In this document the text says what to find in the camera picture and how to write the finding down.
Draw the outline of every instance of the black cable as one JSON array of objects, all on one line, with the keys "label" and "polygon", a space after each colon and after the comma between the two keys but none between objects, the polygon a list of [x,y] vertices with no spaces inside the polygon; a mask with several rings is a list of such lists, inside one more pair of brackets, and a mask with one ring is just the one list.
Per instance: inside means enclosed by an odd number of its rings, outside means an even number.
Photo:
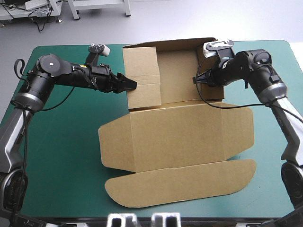
[{"label": "black cable", "polygon": [[293,117],[295,117],[296,119],[298,119],[298,120],[303,124],[302,118],[300,118],[299,116],[297,116],[297,115],[295,115],[294,113],[290,112],[289,110],[286,110],[286,109],[284,109],[284,108],[282,108],[282,107],[280,107],[280,106],[277,106],[277,105],[275,105],[275,104],[268,104],[268,106],[269,106],[269,107],[273,106],[273,107],[275,107],[275,108],[278,108],[278,109],[280,109],[280,110],[283,110],[283,111],[287,112],[288,114],[292,115]]},{"label": "black cable", "polygon": [[43,110],[40,110],[40,111],[48,111],[48,110],[52,110],[52,109],[54,109],[54,108],[60,106],[60,105],[61,105],[62,103],[64,103],[65,100],[71,95],[71,93],[74,91],[74,89],[75,89],[75,87],[73,87],[73,88],[71,89],[71,91],[68,93],[68,95],[67,95],[60,103],[58,103],[57,105],[54,105],[53,107],[50,107],[50,108],[47,108],[47,109],[43,109]]},{"label": "black cable", "polygon": [[53,12],[53,8],[51,8],[50,12],[47,14],[46,19],[45,19],[45,21],[44,21],[43,26],[42,26],[41,29],[40,29],[40,27],[39,27],[39,24],[38,24],[37,22],[33,21],[33,22],[36,24],[36,26],[37,26],[39,32],[42,32],[42,31],[44,30],[44,27],[45,27],[45,25],[46,25],[46,23],[47,23],[47,20],[48,20],[48,18],[50,17],[50,15],[52,14],[52,12]]},{"label": "black cable", "polygon": [[[197,81],[197,77],[198,77],[198,75],[199,75],[199,72],[200,72],[200,70],[201,70],[201,66],[202,66],[202,64],[205,62],[206,59],[207,59],[207,58],[204,58],[203,61],[202,61],[202,62],[199,64],[199,66],[198,66],[198,71],[197,71],[196,77],[195,77],[196,81]],[[201,93],[200,93],[200,90],[199,90],[199,87],[198,87],[198,83],[196,83],[196,88],[197,88],[197,91],[198,91],[198,94],[199,94],[200,98],[201,98],[206,104],[208,104],[209,106],[214,107],[214,108],[218,108],[218,109],[237,109],[237,108],[244,108],[244,107],[250,107],[250,106],[261,106],[261,105],[262,105],[262,106],[265,106],[265,104],[263,104],[263,103],[248,104],[248,105],[238,105],[238,106],[217,106],[217,105],[213,105],[213,104],[209,103],[208,101],[206,101],[206,100],[202,97],[202,95],[201,95]]]}]

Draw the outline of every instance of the silver arm segment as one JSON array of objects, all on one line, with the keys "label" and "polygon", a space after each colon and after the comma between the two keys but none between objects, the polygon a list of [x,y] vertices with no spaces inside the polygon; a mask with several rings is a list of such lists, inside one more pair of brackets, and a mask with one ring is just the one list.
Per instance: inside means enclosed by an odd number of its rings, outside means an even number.
[{"label": "silver arm segment", "polygon": [[[33,115],[29,111],[25,111],[28,125]],[[0,172],[9,173],[22,166],[23,157],[18,150],[23,133],[23,110],[15,108],[3,127],[0,128]]]},{"label": "silver arm segment", "polygon": [[[303,120],[303,117],[290,103],[288,98],[278,99],[273,104],[292,112]],[[288,142],[281,159],[291,161],[298,166],[303,166],[303,124],[297,118],[281,109],[274,106],[271,109]]]}]

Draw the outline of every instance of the robotic arm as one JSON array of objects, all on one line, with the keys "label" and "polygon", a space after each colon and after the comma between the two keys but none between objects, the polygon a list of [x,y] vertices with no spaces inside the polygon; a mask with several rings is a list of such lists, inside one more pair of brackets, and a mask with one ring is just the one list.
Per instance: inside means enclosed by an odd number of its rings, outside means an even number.
[{"label": "robotic arm", "polygon": [[[0,128],[1,227],[10,225],[12,214],[21,210],[25,196],[27,177],[22,177],[23,158],[18,151],[25,133],[25,122],[29,124],[33,115],[43,109],[54,85],[90,88],[105,93],[112,91],[120,93],[136,89],[137,82],[126,78],[121,73],[113,74],[108,65],[97,65],[99,55],[108,56],[109,51],[105,45],[90,45],[89,55],[84,65],[70,63],[53,54],[44,55],[37,60],[34,68],[28,73],[27,79],[12,100],[16,108]],[[23,190],[20,193],[21,179],[23,179]],[[15,225],[18,227],[54,226],[18,213]]]},{"label": "robotic arm", "polygon": [[271,65],[270,54],[260,49],[235,55],[232,46],[231,40],[205,43],[204,56],[217,56],[218,60],[212,69],[193,78],[194,83],[215,87],[242,79],[245,88],[250,84],[259,101],[271,108],[288,142],[281,157],[286,160],[282,179],[295,211],[263,226],[303,226],[303,118],[289,102],[287,87]]}]

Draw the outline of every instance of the cardboard flap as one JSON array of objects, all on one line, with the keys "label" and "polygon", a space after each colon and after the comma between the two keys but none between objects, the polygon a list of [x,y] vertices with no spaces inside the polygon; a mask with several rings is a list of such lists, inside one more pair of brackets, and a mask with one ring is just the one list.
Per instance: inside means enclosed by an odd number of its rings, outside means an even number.
[{"label": "cardboard flap", "polygon": [[130,115],[103,125],[98,133],[102,164],[106,167],[135,172]]},{"label": "cardboard flap", "polygon": [[123,49],[125,75],[138,83],[127,92],[128,108],[161,105],[160,72],[156,47]]},{"label": "cardboard flap", "polygon": [[123,48],[128,49],[134,47],[155,46],[158,52],[193,50],[203,43],[212,42],[215,40],[216,40],[215,38],[164,40],[164,41],[147,42],[142,44],[133,44],[133,45],[125,46]]},{"label": "cardboard flap", "polygon": [[201,101],[182,104],[134,111],[101,126],[105,166],[117,168],[112,154],[123,157],[119,169],[137,173],[192,166],[225,161],[252,146],[250,109],[221,110]]},{"label": "cardboard flap", "polygon": [[[234,106],[227,103],[220,103],[220,105]],[[236,109],[221,110],[225,160],[250,148],[254,144],[252,110],[249,108],[240,108],[238,111],[235,110]]]},{"label": "cardboard flap", "polygon": [[244,188],[255,170],[252,159],[160,169],[109,179],[105,189],[117,203],[141,208],[231,194]]}]

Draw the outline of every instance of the cardboard panel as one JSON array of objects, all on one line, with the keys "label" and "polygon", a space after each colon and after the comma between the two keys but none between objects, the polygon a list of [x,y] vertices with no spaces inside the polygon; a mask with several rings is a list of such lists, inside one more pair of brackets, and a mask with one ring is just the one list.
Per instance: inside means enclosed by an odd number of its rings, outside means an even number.
[{"label": "cardboard panel", "polygon": [[117,203],[141,208],[231,194],[244,188],[255,170],[252,159],[160,169],[109,179],[105,189]]},{"label": "cardboard panel", "polygon": [[[128,116],[99,129],[102,161],[108,167],[117,166],[112,153],[124,157],[120,169],[143,172],[225,161],[253,144],[248,108],[220,110],[189,101],[136,110]],[[121,127],[129,129],[127,135],[117,132]]]},{"label": "cardboard panel", "polygon": [[[220,103],[222,106],[234,106]],[[222,110],[223,147],[225,160],[254,144],[253,113],[249,108]]]},{"label": "cardboard panel", "polygon": [[[157,59],[163,104],[201,99],[192,80],[198,68],[195,49],[160,52]],[[223,87],[203,86],[202,94],[206,99],[224,98]]]},{"label": "cardboard panel", "polygon": [[155,47],[123,49],[125,75],[137,81],[127,92],[128,108],[161,105],[160,73]]},{"label": "cardboard panel", "polygon": [[223,161],[221,110],[191,105],[131,113],[136,172]]},{"label": "cardboard panel", "polygon": [[102,164],[106,167],[135,171],[130,115],[125,115],[99,129]]},{"label": "cardboard panel", "polygon": [[155,46],[157,48],[157,52],[193,50],[203,43],[212,42],[215,40],[216,40],[215,38],[165,40],[165,41],[156,41],[156,42],[128,45],[123,48],[128,49],[133,47]]}]

